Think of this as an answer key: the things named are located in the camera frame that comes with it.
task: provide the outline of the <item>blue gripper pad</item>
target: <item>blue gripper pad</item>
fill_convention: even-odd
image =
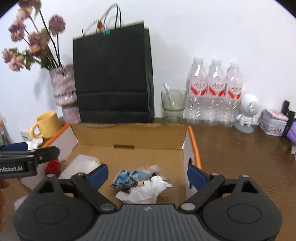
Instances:
[[[107,165],[102,164],[91,173],[86,175],[86,180],[89,182],[89,185],[95,190],[99,188],[107,181],[109,176],[109,170]]]
[[[0,146],[0,151],[27,151],[28,145],[25,142],[15,144],[4,144]]]
[[[187,176],[189,182],[199,191],[202,189],[210,180],[211,176],[196,166],[192,165],[188,167]]]

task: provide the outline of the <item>black paper bag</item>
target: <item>black paper bag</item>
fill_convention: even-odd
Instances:
[[[81,122],[153,121],[150,36],[143,23],[75,39],[73,59]]]

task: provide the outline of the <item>cardboard box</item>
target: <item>cardboard box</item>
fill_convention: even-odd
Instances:
[[[73,124],[67,125],[44,147],[57,146],[59,160],[71,163],[79,155],[96,157],[109,168],[109,178],[99,189],[117,207],[121,205],[111,188],[111,182],[122,170],[158,165],[163,176],[173,185],[158,197],[157,203],[178,206],[196,193],[187,179],[189,162],[200,167],[200,158],[191,127],[163,124]],[[22,183],[34,188],[44,177],[44,166],[38,167],[38,176],[24,178]]]

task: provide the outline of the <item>yellow mug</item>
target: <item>yellow mug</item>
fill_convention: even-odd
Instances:
[[[40,135],[38,136],[36,136],[34,132],[36,127],[38,127],[40,131]],[[31,126],[29,133],[32,139],[41,137],[49,139],[53,137],[61,128],[62,125],[57,117],[57,113],[54,110],[51,110],[40,115],[36,119],[36,123]]]

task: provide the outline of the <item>flower vase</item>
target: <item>flower vase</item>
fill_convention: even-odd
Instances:
[[[52,69],[49,72],[56,105],[62,107],[66,123],[79,123],[80,114],[76,104],[76,88],[73,64]]]

